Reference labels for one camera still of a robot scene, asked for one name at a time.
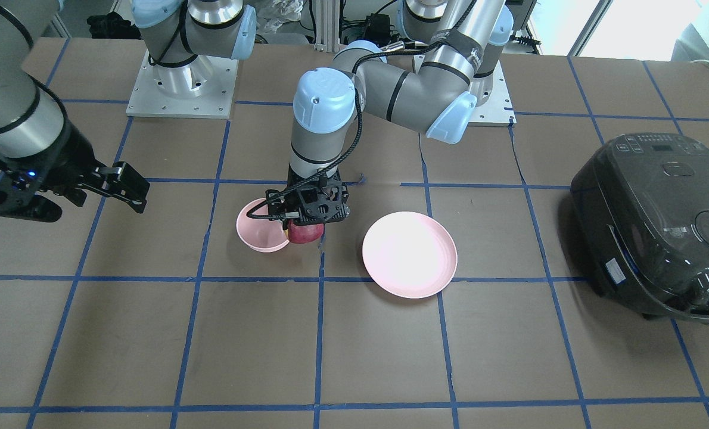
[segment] metal mounting plate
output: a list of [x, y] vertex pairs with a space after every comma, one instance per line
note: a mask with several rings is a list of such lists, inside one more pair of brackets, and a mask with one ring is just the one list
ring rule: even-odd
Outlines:
[[128, 116], [139, 117], [202, 117], [228, 119], [235, 93], [238, 60], [208, 57], [214, 67], [215, 79], [204, 84], [201, 95], [193, 98], [175, 98], [158, 88], [153, 67], [148, 65], [148, 51], [142, 58], [135, 87], [126, 106]]
[[[413, 58], [413, 68], [417, 72], [423, 64], [422, 55]], [[490, 93], [490, 98], [481, 106], [474, 109], [468, 124], [471, 127], [508, 127], [511, 121], [516, 124], [516, 114], [513, 112], [511, 96], [508, 92], [502, 66], [498, 61], [495, 65], [495, 85]]]

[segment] white plastic bag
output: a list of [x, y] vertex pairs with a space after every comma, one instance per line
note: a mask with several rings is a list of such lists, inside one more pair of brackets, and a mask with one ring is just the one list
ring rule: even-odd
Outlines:
[[286, 22], [299, 21], [304, 0], [260, 0], [256, 3], [257, 33], [275, 33]]

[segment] light blue joint cap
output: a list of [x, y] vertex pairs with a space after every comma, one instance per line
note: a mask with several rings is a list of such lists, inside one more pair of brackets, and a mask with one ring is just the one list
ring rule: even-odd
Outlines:
[[400, 34], [404, 36], [404, 38], [410, 38], [410, 36], [407, 35], [407, 30], [405, 30], [404, 7], [405, 7], [405, 0], [400, 0], [400, 2], [397, 3], [396, 28], [397, 28], [397, 31], [400, 32]]
[[438, 139], [444, 143], [456, 144], [461, 141], [466, 131], [474, 108], [477, 106], [477, 96], [466, 91], [458, 95], [447, 108], [444, 109], [434, 124], [426, 131], [428, 138]]
[[302, 75], [294, 95], [294, 117], [306, 130], [339, 130], [355, 112], [355, 85], [344, 73], [320, 67]]
[[235, 46], [232, 47], [230, 58], [233, 60], [247, 60], [254, 51], [254, 37], [257, 33], [257, 11], [249, 5], [243, 6], [243, 17], [241, 27], [238, 28], [238, 36], [235, 38]]
[[[347, 45], [346, 48], [342, 49], [341, 52], [349, 51], [349, 49], [365, 49], [365, 51], [371, 51], [374, 54], [381, 54], [381, 48], [371, 41], [354, 41]], [[381, 57], [381, 61], [387, 62], [387, 59]]]
[[150, 28], [172, 16], [182, 0], [133, 0], [132, 16], [137, 28]]
[[493, 33], [490, 35], [490, 44], [505, 46], [511, 37], [511, 30], [513, 30], [513, 14], [511, 14], [508, 6], [503, 6], [498, 20], [495, 21]]

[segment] pink plate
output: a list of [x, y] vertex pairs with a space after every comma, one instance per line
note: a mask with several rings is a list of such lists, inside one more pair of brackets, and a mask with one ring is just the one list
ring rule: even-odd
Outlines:
[[426, 298], [452, 280], [458, 251], [436, 220], [420, 213], [396, 212], [377, 220], [365, 234], [362, 260], [373, 280], [390, 293]]

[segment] brown table surface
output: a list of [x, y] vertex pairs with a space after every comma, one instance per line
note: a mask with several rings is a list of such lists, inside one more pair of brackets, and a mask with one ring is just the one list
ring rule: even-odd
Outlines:
[[[705, 66], [504, 55], [515, 153], [507, 128], [450, 146], [366, 114], [352, 216], [261, 254], [235, 217], [282, 187], [296, 83], [331, 55], [256, 46], [226, 122], [126, 117], [143, 52], [41, 39], [25, 62], [152, 186], [142, 215], [91, 195], [54, 198], [57, 223], [0, 218], [0, 429], [709, 427], [709, 326], [598, 298], [568, 199], [620, 133], [709, 147]], [[455, 239], [440, 296], [369, 281], [360, 243], [398, 211]]]

